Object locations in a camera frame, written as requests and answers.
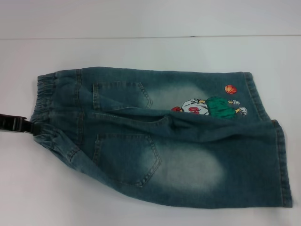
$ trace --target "basketball embroidery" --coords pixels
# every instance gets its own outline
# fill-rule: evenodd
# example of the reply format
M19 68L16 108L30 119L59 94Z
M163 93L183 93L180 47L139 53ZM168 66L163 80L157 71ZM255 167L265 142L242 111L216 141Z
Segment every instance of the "basketball embroidery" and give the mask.
M241 114L242 116L247 115L247 109L245 107L233 108L231 105L240 105L240 102L221 97L211 97L207 100L191 99L186 101L182 107L174 107L172 111L211 115L213 117L226 119L235 118L237 114Z
M235 94L237 93L237 88L233 85L227 85L225 86L225 92L229 94Z

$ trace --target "denim shorts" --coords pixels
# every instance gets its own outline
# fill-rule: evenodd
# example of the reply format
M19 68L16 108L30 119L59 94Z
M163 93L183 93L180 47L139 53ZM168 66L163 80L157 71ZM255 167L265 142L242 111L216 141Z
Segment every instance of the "denim shorts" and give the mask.
M284 133L250 73L92 67L38 77L34 140L130 197L292 207Z

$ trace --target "black clip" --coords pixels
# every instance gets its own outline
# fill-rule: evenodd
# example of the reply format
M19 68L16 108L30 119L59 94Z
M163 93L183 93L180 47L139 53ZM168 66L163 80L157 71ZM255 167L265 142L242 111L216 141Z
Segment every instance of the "black clip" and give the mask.
M0 114L0 129L13 132L34 132L34 123L26 121L25 117Z

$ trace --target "faded denim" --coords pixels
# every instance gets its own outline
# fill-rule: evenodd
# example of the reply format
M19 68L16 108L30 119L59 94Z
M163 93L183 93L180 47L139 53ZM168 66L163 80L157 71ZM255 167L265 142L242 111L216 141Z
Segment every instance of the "faded denim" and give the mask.
M38 77L31 121L66 165L136 199L292 207L284 133L250 73L60 71Z

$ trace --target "elastic waistband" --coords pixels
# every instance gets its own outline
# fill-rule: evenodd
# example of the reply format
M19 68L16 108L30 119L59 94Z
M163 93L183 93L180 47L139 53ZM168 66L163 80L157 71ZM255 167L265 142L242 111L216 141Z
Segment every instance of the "elastic waistband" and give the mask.
M48 122L52 95L55 90L55 79L55 73L38 77L38 97L30 119L32 122Z

